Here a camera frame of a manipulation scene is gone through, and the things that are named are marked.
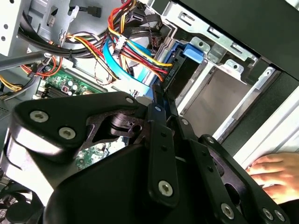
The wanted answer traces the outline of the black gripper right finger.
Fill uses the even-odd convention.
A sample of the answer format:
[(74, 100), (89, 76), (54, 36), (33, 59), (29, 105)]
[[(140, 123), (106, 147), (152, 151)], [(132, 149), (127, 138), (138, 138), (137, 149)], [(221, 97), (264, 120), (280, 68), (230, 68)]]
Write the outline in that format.
[(173, 128), (176, 152), (192, 177), (191, 198), (202, 198), (208, 224), (288, 224), (290, 219), (231, 155), (210, 135), (197, 137), (189, 121), (178, 115), (172, 94), (163, 94), (167, 123)]

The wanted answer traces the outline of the person's hand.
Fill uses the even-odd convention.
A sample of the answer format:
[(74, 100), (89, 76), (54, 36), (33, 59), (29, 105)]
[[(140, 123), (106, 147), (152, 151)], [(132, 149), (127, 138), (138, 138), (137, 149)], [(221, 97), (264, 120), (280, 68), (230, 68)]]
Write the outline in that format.
[(299, 198), (299, 154), (277, 153), (260, 157), (246, 169), (277, 204)]

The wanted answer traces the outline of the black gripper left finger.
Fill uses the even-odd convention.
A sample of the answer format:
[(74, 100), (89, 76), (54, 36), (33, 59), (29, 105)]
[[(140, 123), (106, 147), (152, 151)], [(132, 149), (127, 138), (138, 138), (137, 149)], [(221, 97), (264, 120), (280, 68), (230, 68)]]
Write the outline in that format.
[(80, 172), (75, 157), (85, 148), (127, 137), (128, 146), (174, 149), (163, 94), (155, 85), (148, 105), (121, 91), (20, 103), (7, 132), (7, 175), (47, 204), (64, 180)]

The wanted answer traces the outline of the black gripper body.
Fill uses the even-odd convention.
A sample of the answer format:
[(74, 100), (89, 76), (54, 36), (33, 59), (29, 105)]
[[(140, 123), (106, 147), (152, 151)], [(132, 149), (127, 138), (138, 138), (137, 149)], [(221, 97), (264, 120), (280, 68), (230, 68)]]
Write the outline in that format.
[(165, 144), (131, 145), (64, 180), (45, 208), (46, 224), (220, 224), (194, 164)]

